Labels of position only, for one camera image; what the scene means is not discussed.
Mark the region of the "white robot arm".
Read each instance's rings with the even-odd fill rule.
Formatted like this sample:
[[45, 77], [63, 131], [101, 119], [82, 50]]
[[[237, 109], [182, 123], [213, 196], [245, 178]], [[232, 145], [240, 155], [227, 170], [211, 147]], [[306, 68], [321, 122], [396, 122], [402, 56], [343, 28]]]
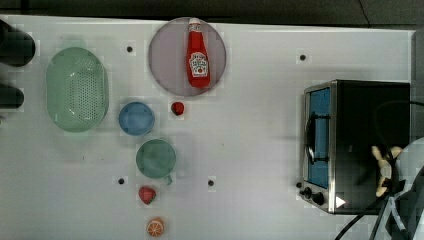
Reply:
[[423, 139], [408, 145], [396, 166], [405, 186], [388, 200], [375, 240], [423, 240]]

